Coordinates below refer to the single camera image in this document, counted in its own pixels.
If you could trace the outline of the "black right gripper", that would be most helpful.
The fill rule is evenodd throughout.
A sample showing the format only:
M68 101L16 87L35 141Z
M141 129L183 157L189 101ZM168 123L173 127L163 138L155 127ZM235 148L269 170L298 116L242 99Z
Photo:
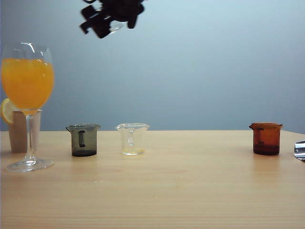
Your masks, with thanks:
M85 0L89 5L81 10L85 22L80 25L81 30L87 34L93 29L102 39L111 33L111 22L127 21L127 27L134 29L137 17L144 12L143 0L98 0L100 7L96 9L95 0Z

